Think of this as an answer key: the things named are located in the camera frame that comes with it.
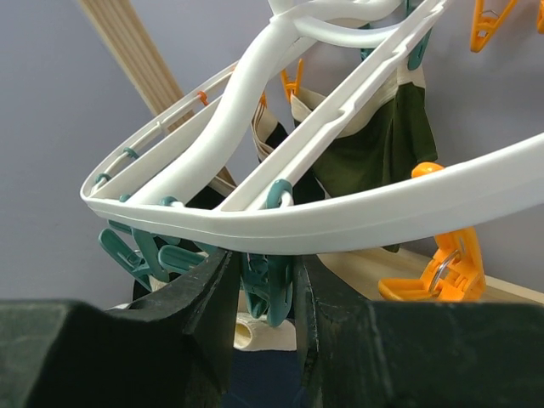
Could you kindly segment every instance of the teal clothespin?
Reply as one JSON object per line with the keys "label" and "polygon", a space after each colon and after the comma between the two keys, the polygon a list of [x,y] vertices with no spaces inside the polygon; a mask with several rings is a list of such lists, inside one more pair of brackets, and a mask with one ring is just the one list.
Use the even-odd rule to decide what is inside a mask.
{"label": "teal clothespin", "polygon": [[[267,197],[266,207],[277,208],[284,192],[292,194],[291,183],[276,180]],[[247,254],[242,265],[242,286],[251,315],[258,318],[268,310],[268,324],[279,326],[292,304],[292,257]]]}
{"label": "teal clothespin", "polygon": [[197,247],[201,249],[201,251],[207,253],[208,255],[212,255],[215,251],[217,251],[217,247],[213,245],[204,244],[202,242],[196,242],[193,241]]}
{"label": "teal clothespin", "polygon": [[[121,232],[123,232],[125,234],[128,234],[128,235],[132,235],[132,233],[133,233],[133,229],[130,228],[128,225],[118,223],[117,221],[112,221],[112,220],[109,219],[108,220],[108,225],[112,229],[121,231]],[[175,238],[173,236],[158,235],[158,237],[161,238],[162,240],[164,240],[169,245],[178,245],[179,241],[180,241],[179,238]]]}
{"label": "teal clothespin", "polygon": [[[417,6],[414,6],[413,3],[414,2],[411,0],[405,0],[406,16],[410,15],[415,9],[417,9]],[[431,30],[429,30],[427,34],[425,34],[425,37],[423,37],[422,40],[414,47],[414,49],[412,49],[410,57],[408,57],[408,69],[410,71],[416,70],[419,68],[419,65],[422,64],[423,55],[427,49],[428,39],[430,37]]]}
{"label": "teal clothespin", "polygon": [[[362,27],[359,27],[360,30],[370,30],[372,27],[369,24],[365,24]],[[368,56],[371,54],[371,52],[374,50],[374,48],[361,48],[360,49],[360,60],[364,61],[368,58]]]}
{"label": "teal clothespin", "polygon": [[111,229],[104,229],[100,232],[99,244],[140,285],[151,292],[149,265],[119,235]]}
{"label": "teal clothespin", "polygon": [[174,245],[165,245],[158,255],[159,264],[166,270],[179,274],[189,272],[191,268],[204,261],[206,257],[199,253],[187,251]]}
{"label": "teal clothespin", "polygon": [[[415,9],[417,9],[417,6],[413,3],[414,2],[412,0],[405,0],[406,16],[410,15]],[[361,30],[368,30],[371,29],[371,25],[366,24],[359,28]],[[425,54],[425,50],[427,49],[427,44],[430,37],[431,30],[429,30],[427,34],[425,34],[425,37],[423,37],[422,40],[414,47],[414,49],[412,49],[410,56],[408,57],[408,70],[414,71],[422,64],[423,55]],[[361,60],[364,61],[365,59],[367,59],[373,49],[374,48],[362,48],[360,50]]]}
{"label": "teal clothespin", "polygon": [[153,235],[147,231],[133,228],[133,238],[142,252],[145,262],[150,268],[150,274],[161,282],[168,283],[170,277],[168,272],[164,270],[159,263],[159,248],[153,240]]}

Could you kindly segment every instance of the wooden shelf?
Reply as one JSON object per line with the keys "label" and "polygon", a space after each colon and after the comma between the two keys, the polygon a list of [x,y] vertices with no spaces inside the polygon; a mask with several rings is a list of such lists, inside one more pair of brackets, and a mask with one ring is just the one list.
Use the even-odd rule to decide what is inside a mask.
{"label": "wooden shelf", "polygon": [[[417,278],[429,258],[401,249],[398,253],[381,248],[356,252],[326,253],[321,262],[357,292],[372,300],[383,300],[377,283],[383,278]],[[487,289],[482,297],[487,302],[544,304],[544,293],[486,276]]]}

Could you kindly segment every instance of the wooden stick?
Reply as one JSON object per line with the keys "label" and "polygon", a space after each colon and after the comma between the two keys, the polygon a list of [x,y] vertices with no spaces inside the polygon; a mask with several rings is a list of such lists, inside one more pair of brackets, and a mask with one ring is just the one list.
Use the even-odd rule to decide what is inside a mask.
{"label": "wooden stick", "polygon": [[[430,261],[428,257],[405,249],[391,253],[382,248],[324,253],[320,255],[320,260],[357,292],[372,300],[383,300],[377,290],[379,280],[418,278]],[[483,301],[544,304],[544,293],[491,276],[486,276],[485,282],[487,288]]]}
{"label": "wooden stick", "polygon": [[[184,97],[130,0],[79,0],[79,4],[153,115]],[[172,132],[193,115],[187,113],[168,130]],[[227,168],[218,176],[235,185]]]}

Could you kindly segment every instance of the white plastic hanger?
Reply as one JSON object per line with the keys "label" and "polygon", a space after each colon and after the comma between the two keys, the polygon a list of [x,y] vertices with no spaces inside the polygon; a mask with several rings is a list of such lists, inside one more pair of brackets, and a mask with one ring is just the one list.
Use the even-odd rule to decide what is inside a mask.
{"label": "white plastic hanger", "polygon": [[[183,146],[172,142],[164,147],[174,132],[111,181],[93,189],[96,175],[115,160],[110,155],[85,182],[83,200],[100,217],[134,228],[263,254],[380,247],[458,230],[544,202],[542,134],[423,178],[327,201],[258,211],[275,180],[298,181],[452,1],[425,0],[400,25],[382,31],[352,30],[324,20],[346,16],[380,20],[385,14],[377,12],[377,5],[382,5],[379,11],[383,12],[384,4],[393,7],[391,2],[314,0],[276,15],[236,66],[221,101],[214,101],[176,131],[187,138],[202,131],[191,146],[190,139],[183,138],[188,140]],[[273,3],[273,9],[286,5]],[[240,142],[268,79],[311,46],[297,42],[304,36],[356,48],[379,46],[221,207],[212,211],[183,207],[181,202],[213,179]],[[284,50],[290,51],[281,59]],[[184,100],[187,104],[197,92],[180,104]],[[121,154],[122,146],[114,153]],[[136,193],[130,200],[118,201],[119,195],[132,191]],[[164,196],[175,196],[180,202],[159,206]]]}

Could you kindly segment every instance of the dark green object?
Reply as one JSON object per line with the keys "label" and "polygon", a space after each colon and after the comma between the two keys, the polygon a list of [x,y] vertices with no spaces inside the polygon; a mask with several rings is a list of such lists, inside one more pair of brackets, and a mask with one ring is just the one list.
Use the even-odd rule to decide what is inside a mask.
{"label": "dark green object", "polygon": [[410,179],[417,164],[437,159],[425,89],[410,82],[359,132],[333,140],[312,170],[325,190],[339,197]]}
{"label": "dark green object", "polygon": [[216,408],[229,387],[240,254],[104,312],[0,302],[0,406]]}
{"label": "dark green object", "polygon": [[542,306],[372,302],[315,255],[294,276],[309,406],[542,406]]}

